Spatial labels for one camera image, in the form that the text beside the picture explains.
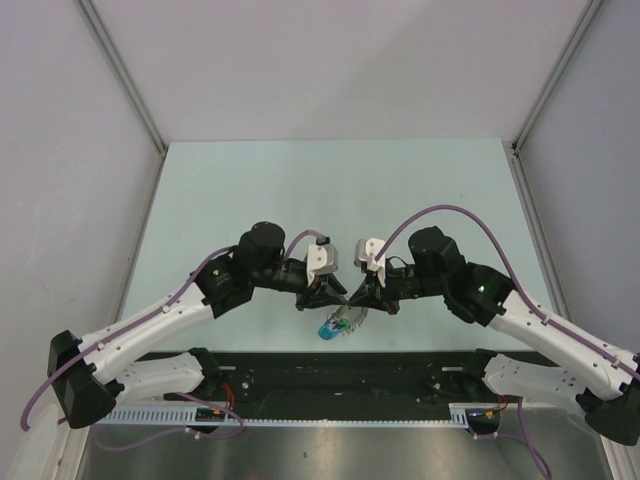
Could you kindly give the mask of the large metal keyring blue handle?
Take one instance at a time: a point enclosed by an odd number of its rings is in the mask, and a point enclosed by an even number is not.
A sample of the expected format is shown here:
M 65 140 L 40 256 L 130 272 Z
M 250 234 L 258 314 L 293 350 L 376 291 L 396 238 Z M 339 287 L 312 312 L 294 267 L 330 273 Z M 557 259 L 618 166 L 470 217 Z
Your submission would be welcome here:
M 366 307 L 342 305 L 326 318 L 317 334 L 324 341 L 351 334 L 364 322 L 368 311 Z

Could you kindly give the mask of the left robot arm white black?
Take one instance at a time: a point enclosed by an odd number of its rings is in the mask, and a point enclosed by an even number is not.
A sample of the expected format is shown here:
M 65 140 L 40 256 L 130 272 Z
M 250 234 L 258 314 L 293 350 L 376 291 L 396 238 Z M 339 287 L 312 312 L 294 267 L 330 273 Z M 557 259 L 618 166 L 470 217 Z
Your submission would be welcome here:
M 284 230 L 259 222 L 238 243 L 210 254 L 175 292 L 138 315 L 82 337 L 65 330 L 50 341 L 47 384 L 73 429 L 91 426 L 126 401 L 165 394 L 214 397 L 221 373 L 212 354 L 192 348 L 161 361 L 157 345 L 248 303 L 256 289 L 294 295 L 299 311 L 342 306 L 338 252 L 319 233 L 301 259 L 285 249 Z

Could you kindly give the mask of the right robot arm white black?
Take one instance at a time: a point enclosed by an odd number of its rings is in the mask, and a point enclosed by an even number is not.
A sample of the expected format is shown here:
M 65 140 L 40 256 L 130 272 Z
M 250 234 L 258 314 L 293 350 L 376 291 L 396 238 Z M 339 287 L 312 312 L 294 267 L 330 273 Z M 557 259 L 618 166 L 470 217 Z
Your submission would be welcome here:
M 639 357 L 592 334 L 520 292 L 498 270 L 467 261 L 437 227 L 408 241 L 413 261 L 392 266 L 385 241 L 361 239 L 354 263 L 364 274 L 353 306 L 395 315 L 403 300 L 440 296 L 468 324 L 508 335 L 548 360 L 544 367 L 503 354 L 476 351 L 463 369 L 461 388 L 473 401 L 491 394 L 518 396 L 582 415 L 596 433 L 616 443 L 639 442 Z

